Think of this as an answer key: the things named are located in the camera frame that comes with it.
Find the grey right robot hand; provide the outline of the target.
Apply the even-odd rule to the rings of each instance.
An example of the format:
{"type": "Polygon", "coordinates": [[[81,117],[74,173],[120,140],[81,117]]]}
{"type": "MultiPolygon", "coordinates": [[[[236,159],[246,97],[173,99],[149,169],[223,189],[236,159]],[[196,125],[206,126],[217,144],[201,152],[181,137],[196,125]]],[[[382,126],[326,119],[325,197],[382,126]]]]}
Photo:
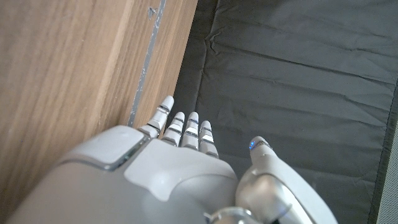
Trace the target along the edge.
{"type": "Polygon", "coordinates": [[[270,144],[249,143],[242,177],[221,160],[211,124],[168,115],[115,126],[65,154],[9,223],[335,223],[325,201],[270,144]]]}

